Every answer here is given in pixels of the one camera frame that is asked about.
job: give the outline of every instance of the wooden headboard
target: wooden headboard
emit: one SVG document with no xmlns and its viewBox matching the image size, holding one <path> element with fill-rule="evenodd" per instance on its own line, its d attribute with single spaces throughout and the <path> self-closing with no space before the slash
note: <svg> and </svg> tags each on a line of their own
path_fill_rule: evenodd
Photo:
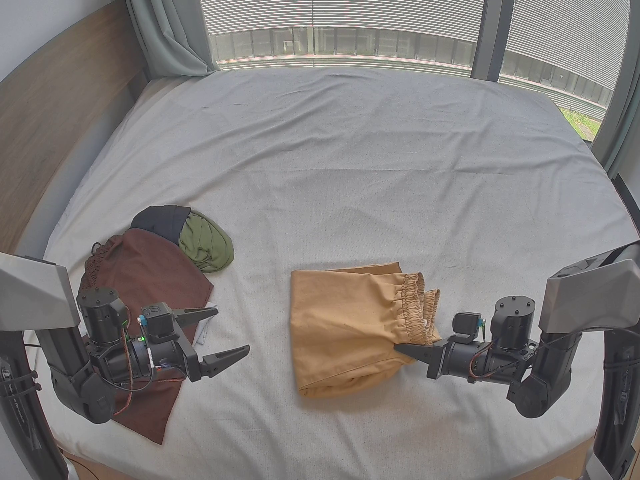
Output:
<svg viewBox="0 0 640 480">
<path fill-rule="evenodd" d="M 127 6 L 117 0 L 0 82 L 0 251 L 15 251 L 60 165 L 145 66 Z"/>
</svg>

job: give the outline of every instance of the gray-green curtain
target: gray-green curtain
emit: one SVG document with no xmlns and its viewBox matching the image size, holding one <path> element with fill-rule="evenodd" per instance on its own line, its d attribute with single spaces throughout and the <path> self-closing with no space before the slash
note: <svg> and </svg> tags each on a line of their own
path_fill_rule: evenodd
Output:
<svg viewBox="0 0 640 480">
<path fill-rule="evenodd" d="M 591 146 L 609 178 L 618 174 L 631 143 L 640 131 L 640 0 L 629 0 L 625 54 L 609 109 Z"/>
<path fill-rule="evenodd" d="M 126 0 L 152 77 L 204 76 L 211 57 L 200 0 Z"/>
</svg>

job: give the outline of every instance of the khaki shorts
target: khaki shorts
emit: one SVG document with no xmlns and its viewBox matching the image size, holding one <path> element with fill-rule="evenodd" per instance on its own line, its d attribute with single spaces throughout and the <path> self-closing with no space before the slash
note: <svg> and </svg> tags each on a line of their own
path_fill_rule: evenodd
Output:
<svg viewBox="0 0 640 480">
<path fill-rule="evenodd" d="M 398 263 L 291 273 L 291 343 L 298 392 L 322 398 L 355 393 L 414 362 L 396 343 L 440 340 L 440 290 Z"/>
</svg>

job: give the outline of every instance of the green clothing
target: green clothing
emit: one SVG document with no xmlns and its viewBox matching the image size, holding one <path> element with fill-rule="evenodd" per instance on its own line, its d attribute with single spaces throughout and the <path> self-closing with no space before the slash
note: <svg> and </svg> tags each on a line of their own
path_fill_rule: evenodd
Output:
<svg viewBox="0 0 640 480">
<path fill-rule="evenodd" d="M 215 222 L 194 210 L 182 226 L 178 245 L 204 273 L 222 270 L 234 260 L 231 238 Z"/>
</svg>

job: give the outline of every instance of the mattress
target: mattress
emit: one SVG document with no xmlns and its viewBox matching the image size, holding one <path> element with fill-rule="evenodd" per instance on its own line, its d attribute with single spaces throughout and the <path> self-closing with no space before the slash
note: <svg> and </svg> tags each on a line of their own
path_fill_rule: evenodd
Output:
<svg viewBox="0 0 640 480">
<path fill-rule="evenodd" d="M 289 276 L 400 261 L 458 311 L 538 302 L 561 267 L 637 239 L 612 184 L 547 96 L 455 77 L 375 69 L 217 72 L 150 84 L 84 177 L 45 259 L 77 290 L 96 241 L 148 205 L 188 205 L 232 237 L 210 275 L 219 315 L 200 355 L 249 343 L 213 379 L 185 382 L 162 446 L 93 425 L 40 397 L 70 452 L 139 479 L 506 479 L 591 436 L 602 333 L 588 333 L 567 393 L 521 417 L 507 388 L 406 366 L 336 399 L 296 391 Z M 532 338 L 539 336 L 537 329 Z"/>
</svg>

